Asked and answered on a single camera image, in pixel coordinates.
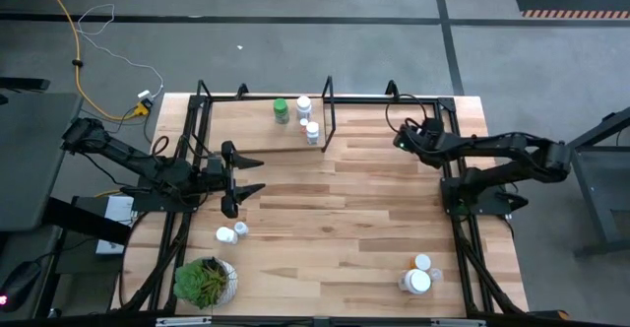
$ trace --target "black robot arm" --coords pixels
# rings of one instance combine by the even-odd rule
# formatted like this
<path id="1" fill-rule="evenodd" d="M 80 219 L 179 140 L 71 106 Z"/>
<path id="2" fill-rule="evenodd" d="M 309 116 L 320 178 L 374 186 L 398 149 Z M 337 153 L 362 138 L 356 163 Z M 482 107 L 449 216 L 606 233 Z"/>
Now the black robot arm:
<path id="1" fill-rule="evenodd" d="M 222 144 L 221 157 L 208 152 L 204 156 L 208 160 L 206 167 L 199 168 L 177 155 L 167 158 L 139 151 L 113 138 L 96 119 L 76 119 L 63 135 L 63 140 L 62 149 L 71 154 L 99 154 L 140 175 L 141 182 L 148 184 L 147 187 L 123 187 L 121 190 L 133 196 L 156 197 L 154 202 L 164 202 L 160 206 L 165 211 L 197 207 L 202 197 L 205 200 L 210 193 L 224 191 L 221 210 L 233 219 L 238 217 L 238 205 L 265 186 L 235 185 L 232 173 L 235 167 L 252 168 L 263 162 L 241 157 L 230 141 Z M 180 138 L 178 149 L 184 141 L 187 139 Z"/>
<path id="2" fill-rule="evenodd" d="M 443 180 L 445 200 L 458 200 L 472 206 L 488 188 L 520 180 L 559 182 L 569 174 L 571 151 L 563 142 L 513 132 L 489 137 L 464 138 L 444 131 L 442 121 L 427 118 L 421 125 L 408 119 L 401 125 L 394 146 L 416 154 L 424 164 L 440 168 L 463 157 L 508 158 L 512 161 L 489 169 L 467 168 L 459 178 Z M 527 200 L 517 198 L 512 210 Z"/>

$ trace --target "desk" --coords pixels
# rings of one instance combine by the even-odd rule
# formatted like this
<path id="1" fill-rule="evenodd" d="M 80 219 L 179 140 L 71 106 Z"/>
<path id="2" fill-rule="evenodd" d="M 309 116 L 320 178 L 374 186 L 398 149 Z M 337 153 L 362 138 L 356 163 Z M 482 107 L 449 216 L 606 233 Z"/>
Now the desk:
<path id="1" fill-rule="evenodd" d="M 181 134 L 188 98 L 164 95 L 156 138 L 170 137 L 167 154 Z M 462 135 L 487 135 L 480 98 L 455 100 Z M 237 180 L 267 187 L 243 203 L 239 220 L 250 234 L 237 245 L 215 240 L 218 227 L 234 224 L 220 211 L 220 195 L 194 214 L 185 261 L 216 255 L 239 277 L 234 300 L 213 314 L 465 316 L 453 231 L 438 194 L 441 172 L 392 146 L 384 107 L 336 104 L 337 131 L 325 154 L 249 154 L 265 165 L 238 171 Z M 390 111 L 397 125 L 407 116 L 419 121 L 421 114 L 417 105 L 393 105 Z M 494 160 L 468 159 L 468 165 L 489 167 Z M 164 216 L 148 214 L 131 237 L 125 300 L 156 264 Z M 488 270 L 527 309 L 510 231 L 496 218 L 480 217 L 478 224 Z M 444 281 L 424 295 L 403 294 L 396 281 L 419 252 L 443 270 Z M 171 274 L 165 274 L 160 306 Z M 472 281 L 480 305 L 474 274 Z M 177 314 L 211 312 L 180 301 Z"/>

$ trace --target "wooden table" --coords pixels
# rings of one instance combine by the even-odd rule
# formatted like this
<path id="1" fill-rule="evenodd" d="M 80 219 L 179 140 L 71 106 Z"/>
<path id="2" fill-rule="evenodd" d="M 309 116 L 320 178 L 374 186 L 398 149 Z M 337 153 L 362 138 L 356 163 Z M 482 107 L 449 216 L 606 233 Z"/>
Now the wooden table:
<path id="1" fill-rule="evenodd" d="M 156 138 L 166 135 L 170 144 L 176 143 L 188 98 L 164 95 Z M 462 135 L 487 135 L 480 98 L 455 100 Z M 250 154 L 265 165 L 238 171 L 238 182 L 265 182 L 267 187 L 241 207 L 239 220 L 250 234 L 237 245 L 215 240 L 217 228 L 235 222 L 222 215 L 221 194 L 194 215 L 185 261 L 214 255 L 238 273 L 236 297 L 213 314 L 465 316 L 453 230 L 438 194 L 441 171 L 392 146 L 384 107 L 337 104 L 337 132 L 325 154 Z M 417 105 L 392 106 L 395 126 L 407 116 L 419 121 L 422 113 Z M 489 167 L 494 159 L 470 158 L 467 163 Z M 147 215 L 131 237 L 124 263 L 125 300 L 156 264 L 164 217 Z M 478 225 L 488 270 L 527 309 L 510 231 L 493 217 L 479 217 Z M 420 252 L 444 272 L 444 281 L 424 295 L 404 294 L 397 279 Z M 160 306 L 170 277 L 168 271 Z M 481 306 L 476 275 L 471 279 Z M 179 302 L 177 314 L 211 311 Z"/>

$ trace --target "yellow cable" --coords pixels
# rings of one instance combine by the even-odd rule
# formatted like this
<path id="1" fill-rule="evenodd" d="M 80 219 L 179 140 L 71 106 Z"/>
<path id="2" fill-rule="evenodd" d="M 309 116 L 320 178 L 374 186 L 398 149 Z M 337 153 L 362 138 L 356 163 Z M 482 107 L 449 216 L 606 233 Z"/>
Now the yellow cable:
<path id="1" fill-rule="evenodd" d="M 68 22 L 70 23 L 70 28 L 72 28 L 72 34 L 75 37 L 75 44 L 77 46 L 77 61 L 81 61 L 81 46 L 79 45 L 79 35 L 77 34 L 77 29 L 75 28 L 75 24 L 72 22 L 72 18 L 70 17 L 70 13 L 68 13 L 68 10 L 66 9 L 66 6 L 63 4 L 63 2 L 61 2 L 61 0 L 56 0 L 57 4 L 59 4 L 59 7 L 61 7 L 61 9 L 63 10 L 63 13 L 66 15 L 66 18 L 68 19 Z M 106 113 L 103 109 L 101 109 L 100 107 L 98 107 L 98 105 L 96 105 L 89 97 L 88 95 L 86 95 L 85 92 L 83 92 L 83 88 L 81 87 L 81 79 L 79 78 L 79 66 L 75 65 L 75 83 L 77 84 L 77 90 L 79 91 L 79 93 L 81 94 L 81 96 L 88 101 L 88 103 L 94 107 L 94 109 L 98 110 L 99 113 L 101 113 L 104 117 L 106 117 L 107 119 L 110 120 L 128 120 L 131 118 L 134 118 L 136 116 L 138 116 L 138 114 L 131 114 L 131 115 L 127 115 L 124 118 L 122 116 L 114 116 L 114 115 L 110 115 L 108 113 Z"/>
<path id="2" fill-rule="evenodd" d="M 109 196 L 109 195 L 114 195 L 114 194 L 119 194 L 119 193 L 120 193 L 120 190 L 108 190 L 106 192 L 98 193 L 94 197 L 95 198 L 100 198 L 100 197 L 103 197 L 103 196 Z"/>

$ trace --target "computer mouse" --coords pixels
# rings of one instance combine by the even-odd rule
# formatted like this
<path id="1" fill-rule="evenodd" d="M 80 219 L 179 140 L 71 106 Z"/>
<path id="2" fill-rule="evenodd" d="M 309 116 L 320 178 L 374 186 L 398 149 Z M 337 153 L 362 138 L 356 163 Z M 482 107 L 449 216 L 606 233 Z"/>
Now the computer mouse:
<path id="1" fill-rule="evenodd" d="M 13 312 L 20 308 L 40 273 L 41 266 L 35 261 L 20 263 L 0 288 L 0 311 Z"/>

